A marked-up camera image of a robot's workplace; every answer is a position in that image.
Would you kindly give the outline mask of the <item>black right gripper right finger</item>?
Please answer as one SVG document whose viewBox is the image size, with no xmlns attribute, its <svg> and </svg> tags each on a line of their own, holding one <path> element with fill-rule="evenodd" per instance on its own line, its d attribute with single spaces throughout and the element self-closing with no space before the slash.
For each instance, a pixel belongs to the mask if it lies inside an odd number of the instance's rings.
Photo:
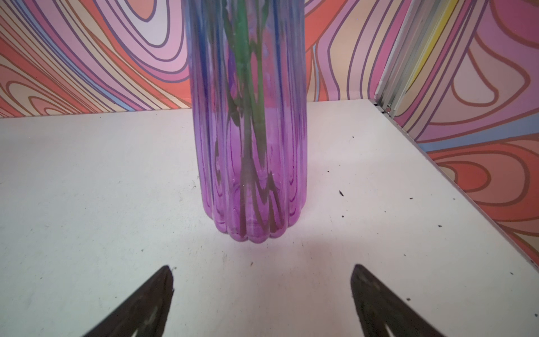
<svg viewBox="0 0 539 337">
<path fill-rule="evenodd" d="M 365 336 L 442 335 L 363 265 L 355 265 L 350 286 Z"/>
</svg>

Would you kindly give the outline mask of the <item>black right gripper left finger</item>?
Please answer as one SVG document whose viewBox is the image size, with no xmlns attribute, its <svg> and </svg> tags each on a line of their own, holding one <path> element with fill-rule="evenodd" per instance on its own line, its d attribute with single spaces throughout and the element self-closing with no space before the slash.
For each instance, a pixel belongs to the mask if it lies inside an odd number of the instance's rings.
<svg viewBox="0 0 539 337">
<path fill-rule="evenodd" d="M 164 265 L 85 336 L 162 336 L 173 293 L 173 274 Z"/>
</svg>

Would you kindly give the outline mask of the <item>purple blue glass vase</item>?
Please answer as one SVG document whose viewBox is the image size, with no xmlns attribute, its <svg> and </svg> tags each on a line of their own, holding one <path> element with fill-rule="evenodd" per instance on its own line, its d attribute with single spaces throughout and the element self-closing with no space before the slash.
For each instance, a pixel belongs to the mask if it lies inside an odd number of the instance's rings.
<svg viewBox="0 0 539 337">
<path fill-rule="evenodd" d="M 239 242 L 281 237 L 307 199 L 305 3 L 269 1 L 262 38 L 267 151 L 261 182 L 262 225 L 239 232 L 239 136 L 227 120 L 227 42 L 222 1 L 182 3 L 203 206 L 217 229 Z"/>
</svg>

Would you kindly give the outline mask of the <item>light pink rose stem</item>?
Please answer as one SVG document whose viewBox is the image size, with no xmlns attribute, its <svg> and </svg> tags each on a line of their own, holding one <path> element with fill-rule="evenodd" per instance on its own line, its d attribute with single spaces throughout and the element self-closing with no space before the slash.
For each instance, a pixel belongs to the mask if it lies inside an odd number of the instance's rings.
<svg viewBox="0 0 539 337">
<path fill-rule="evenodd" d="M 223 31 L 227 42 L 227 120 L 239 136 L 239 232 L 262 225 L 261 182 L 257 169 L 265 168 L 267 136 L 265 89 L 262 84 L 262 38 L 269 1 L 222 1 Z"/>
</svg>

